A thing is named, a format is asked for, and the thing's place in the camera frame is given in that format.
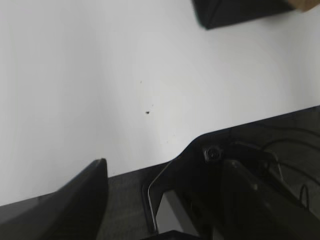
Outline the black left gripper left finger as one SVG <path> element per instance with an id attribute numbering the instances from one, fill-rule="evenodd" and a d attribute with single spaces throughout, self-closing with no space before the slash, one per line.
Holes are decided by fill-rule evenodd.
<path id="1" fill-rule="evenodd" d="M 0 225 L 2 240 L 95 240 L 109 195 L 107 161 L 96 159 L 40 204 Z"/>

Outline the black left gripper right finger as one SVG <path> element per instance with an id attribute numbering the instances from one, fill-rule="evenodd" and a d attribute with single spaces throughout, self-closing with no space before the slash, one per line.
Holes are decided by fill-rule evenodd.
<path id="1" fill-rule="evenodd" d="M 234 139 L 191 145 L 173 161 L 174 190 L 204 240 L 317 240 L 307 186 L 298 196 L 272 164 L 273 153 Z"/>

